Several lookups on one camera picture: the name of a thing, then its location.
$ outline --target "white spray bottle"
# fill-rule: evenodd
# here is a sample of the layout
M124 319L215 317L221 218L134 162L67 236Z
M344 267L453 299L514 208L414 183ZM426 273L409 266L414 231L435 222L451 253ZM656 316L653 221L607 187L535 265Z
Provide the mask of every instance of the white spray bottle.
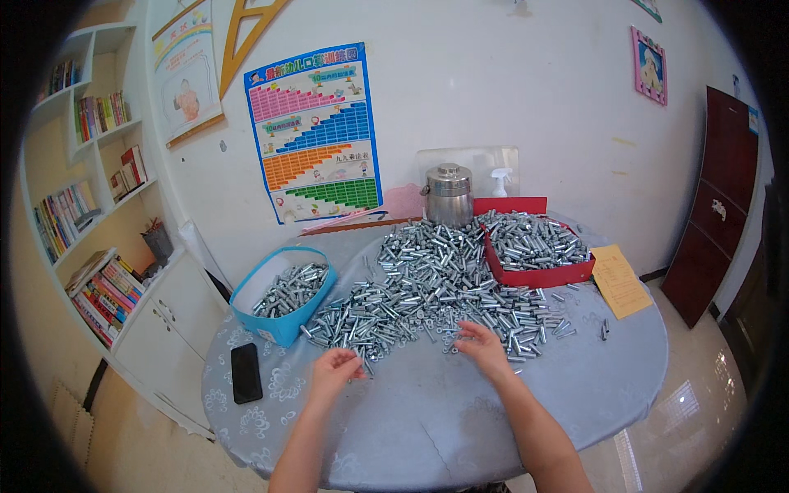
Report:
M512 168L496 168L495 170L491 171L491 178L495 178L495 188L491 193L494 197L506 197L507 191L504 189L504 180L506 179L510 183L512 183L512 178L510 178L510 173L512 173Z

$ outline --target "pile of metal parts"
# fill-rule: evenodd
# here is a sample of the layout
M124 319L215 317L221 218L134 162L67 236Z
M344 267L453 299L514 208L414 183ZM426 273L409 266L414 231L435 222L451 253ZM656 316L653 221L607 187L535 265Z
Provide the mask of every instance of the pile of metal parts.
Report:
M298 310L318 293L328 275L325 263L313 262L285 269L252 307L252 314L273 319Z
M353 349L371 375L372 363L422 332L434 344L441 337L443 353L457 353L459 320L490 327L514 363L541 356L537 345L547 342L548 330L558 338L574 334L569 321L551 313L542 289L499 286L492 278L482 258L481 217L461 230L426 219L394 226L376 257L386 280L375 282L364 258L372 276L327 304L302 332L320 348Z
M589 246L566 226L543 215L495 210L478 215L505 271L552 269L588 262Z

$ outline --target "gray tablecloth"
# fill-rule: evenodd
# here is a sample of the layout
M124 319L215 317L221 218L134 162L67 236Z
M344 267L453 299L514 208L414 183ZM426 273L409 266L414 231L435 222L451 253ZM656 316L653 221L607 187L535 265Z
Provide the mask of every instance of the gray tablecloth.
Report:
M359 257L374 252L390 230L377 226L288 244L327 254L340 276L330 300L364 277ZM580 236L592 246L608 244L604 237ZM550 298L553 292L565 302ZM666 328L655 305L616 320L592 284L580 291L546 289L546 295L578 333L560 340L549 335L542 357L513 367L523 367L523 380L581 450L647 416L666 374ZM606 342L600 340L604 318L611 324ZM375 364L374 379L354 381L338 399L328 425L323 487L432 491L523 474L501 401L477 366L465 355L443 354L440 338L434 345L420 334ZM264 398L236 405L230 350L248 342L258 347ZM208 350L203 395L211 429L236 464L271 475L306 403L309 362L320 354L303 337L284 349L252 336L228 311Z

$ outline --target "pink picture frame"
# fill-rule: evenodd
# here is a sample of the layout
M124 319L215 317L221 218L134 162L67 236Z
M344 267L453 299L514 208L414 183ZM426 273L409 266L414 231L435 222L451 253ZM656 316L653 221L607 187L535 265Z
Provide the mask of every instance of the pink picture frame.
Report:
M630 26L633 39L634 79L636 91L662 104L668 105L668 74L666 50L634 26Z

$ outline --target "yellow paper document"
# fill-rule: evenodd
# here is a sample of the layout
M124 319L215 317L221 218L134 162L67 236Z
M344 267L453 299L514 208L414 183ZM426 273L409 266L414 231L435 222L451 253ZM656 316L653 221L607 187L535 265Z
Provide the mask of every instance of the yellow paper document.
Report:
M592 254L594 281L617 320L652 304L619 245L592 248Z

